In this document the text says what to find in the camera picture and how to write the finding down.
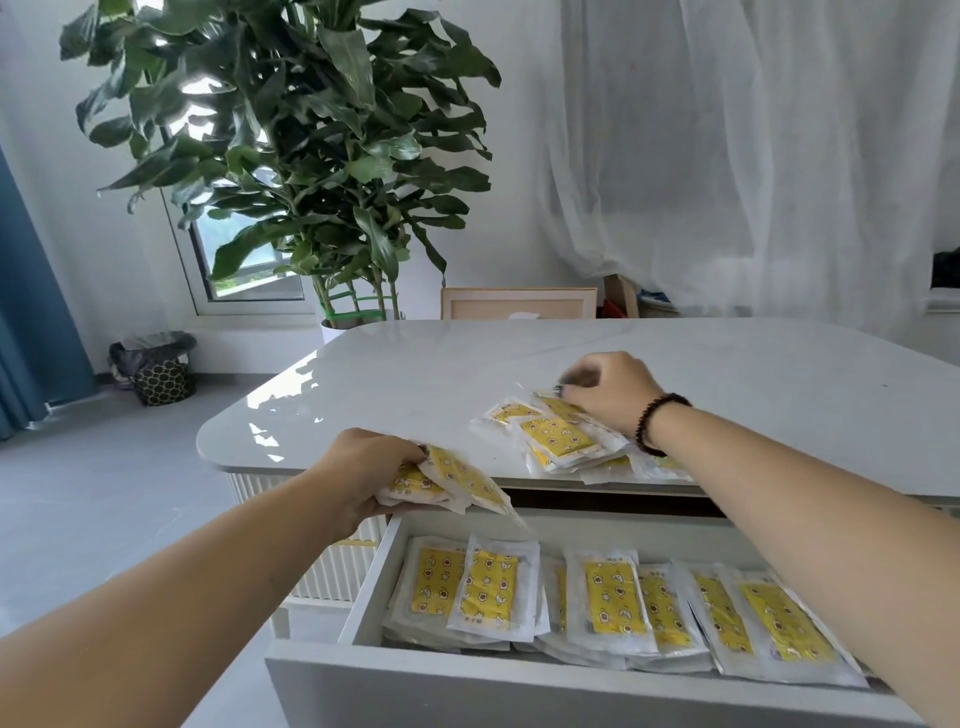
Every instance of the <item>sheer curtain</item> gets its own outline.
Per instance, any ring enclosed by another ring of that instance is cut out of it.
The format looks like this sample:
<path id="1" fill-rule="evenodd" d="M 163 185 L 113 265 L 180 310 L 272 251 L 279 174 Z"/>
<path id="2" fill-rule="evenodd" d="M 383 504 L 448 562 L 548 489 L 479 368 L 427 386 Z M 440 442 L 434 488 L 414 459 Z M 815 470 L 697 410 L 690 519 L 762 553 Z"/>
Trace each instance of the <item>sheer curtain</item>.
<path id="1" fill-rule="evenodd" d="M 923 311 L 960 3 L 563 0 L 538 29 L 541 211 L 579 273 L 698 315 Z"/>

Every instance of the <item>hand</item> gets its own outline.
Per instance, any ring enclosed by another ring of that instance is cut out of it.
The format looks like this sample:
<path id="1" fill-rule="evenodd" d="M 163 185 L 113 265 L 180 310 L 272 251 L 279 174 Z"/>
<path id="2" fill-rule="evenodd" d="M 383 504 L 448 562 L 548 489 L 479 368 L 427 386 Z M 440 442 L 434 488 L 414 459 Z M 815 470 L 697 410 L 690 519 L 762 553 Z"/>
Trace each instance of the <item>hand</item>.
<path id="1" fill-rule="evenodd" d="M 564 372 L 560 383 L 565 400 L 630 436 L 647 405 L 663 394 L 647 365 L 626 352 L 589 353 Z"/>
<path id="2" fill-rule="evenodd" d="M 326 454 L 299 477 L 335 491 L 334 527 L 345 539 L 365 519 L 410 510 L 410 506 L 380 505 L 373 496 L 390 485 L 403 463 L 425 459 L 423 451 L 409 440 L 354 427 L 337 435 Z"/>

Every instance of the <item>white table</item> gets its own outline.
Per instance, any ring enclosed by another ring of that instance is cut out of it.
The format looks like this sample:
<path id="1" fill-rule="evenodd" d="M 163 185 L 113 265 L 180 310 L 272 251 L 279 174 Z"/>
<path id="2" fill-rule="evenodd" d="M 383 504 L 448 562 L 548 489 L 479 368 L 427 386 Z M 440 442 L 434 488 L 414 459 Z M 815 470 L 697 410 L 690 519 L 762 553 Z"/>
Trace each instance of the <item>white table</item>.
<path id="1" fill-rule="evenodd" d="M 857 331 L 781 319 L 404 321 L 348 331 L 200 431 L 197 447 L 243 500 L 316 461 L 346 427 L 456 448 L 511 487 L 542 481 L 469 421 L 549 388 L 587 352 L 642 357 L 667 391 L 794 448 L 935 504 L 960 504 L 960 368 Z M 695 486 L 607 490 L 701 495 Z M 291 603 L 349 606 L 383 521 L 333 546 Z M 285 632 L 282 614 L 275 620 Z"/>

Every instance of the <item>sealed packet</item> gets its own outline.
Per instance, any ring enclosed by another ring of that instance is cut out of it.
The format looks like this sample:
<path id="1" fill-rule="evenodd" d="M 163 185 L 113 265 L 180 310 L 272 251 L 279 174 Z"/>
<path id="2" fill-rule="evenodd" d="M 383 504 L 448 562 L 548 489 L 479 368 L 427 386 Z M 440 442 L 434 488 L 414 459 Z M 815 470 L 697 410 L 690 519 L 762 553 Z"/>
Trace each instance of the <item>sealed packet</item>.
<path id="1" fill-rule="evenodd" d="M 769 679 L 868 687 L 853 656 L 829 631 L 821 629 L 823 623 L 788 594 L 769 571 L 725 571 L 764 627 L 764 647 L 775 668 Z"/>
<path id="2" fill-rule="evenodd" d="M 534 404 L 542 406 L 557 417 L 579 426 L 608 455 L 620 452 L 632 442 L 623 433 L 602 425 L 582 407 L 570 404 L 570 402 L 557 397 L 552 392 L 534 392 L 533 401 Z"/>
<path id="3" fill-rule="evenodd" d="M 634 658 L 631 667 L 654 672 L 713 669 L 713 658 L 690 605 L 678 594 L 673 564 L 640 564 L 636 577 L 660 656 Z"/>
<path id="4" fill-rule="evenodd" d="M 400 466 L 394 482 L 377 493 L 376 499 L 381 505 L 403 502 L 445 505 L 453 500 L 453 496 L 423 474 L 416 465 L 404 464 Z"/>
<path id="5" fill-rule="evenodd" d="M 492 541 L 476 534 L 467 546 L 449 630 L 491 640 L 531 643 L 540 605 L 540 543 Z"/>
<path id="6" fill-rule="evenodd" d="M 487 643 L 497 642 L 477 635 L 450 633 L 446 629 L 466 558 L 466 544 L 436 536 L 410 539 L 406 560 L 383 620 L 391 636 L 425 646 L 487 647 Z"/>
<path id="7" fill-rule="evenodd" d="M 582 468 L 577 476 L 585 485 L 599 485 L 601 483 L 631 482 L 634 478 L 634 466 L 627 454 L 617 455 L 600 465 Z"/>
<path id="8" fill-rule="evenodd" d="M 676 568 L 680 592 L 724 674 L 768 682 L 867 687 L 855 661 L 847 662 L 849 653 L 832 643 L 768 572 L 719 564 L 677 564 Z"/>
<path id="9" fill-rule="evenodd" d="M 626 658 L 598 652 L 566 639 L 566 561 L 540 556 L 540 583 L 546 596 L 550 631 L 538 635 L 534 646 L 554 660 L 583 667 L 627 669 Z"/>
<path id="10" fill-rule="evenodd" d="M 510 516 L 524 528 L 527 527 L 510 504 L 510 497 L 489 476 L 451 450 L 435 445 L 424 447 L 427 459 L 418 465 L 420 471 L 434 482 L 442 484 L 456 501 Z"/>
<path id="11" fill-rule="evenodd" d="M 579 426 L 560 417 L 512 417 L 508 422 L 531 448 L 544 453 L 561 468 L 609 455 Z"/>
<path id="12" fill-rule="evenodd" d="M 656 656 L 636 575 L 636 552 L 566 550 L 566 638 L 615 655 Z"/>

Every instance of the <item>blue curtain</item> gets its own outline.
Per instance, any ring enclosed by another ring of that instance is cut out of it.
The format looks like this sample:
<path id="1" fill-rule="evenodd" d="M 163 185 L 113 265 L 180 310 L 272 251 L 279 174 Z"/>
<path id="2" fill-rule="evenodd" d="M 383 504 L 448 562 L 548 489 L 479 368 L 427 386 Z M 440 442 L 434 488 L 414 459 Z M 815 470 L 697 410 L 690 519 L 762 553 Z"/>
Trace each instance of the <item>blue curtain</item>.
<path id="1" fill-rule="evenodd" d="M 0 151 L 0 440 L 89 397 L 93 370 Z"/>

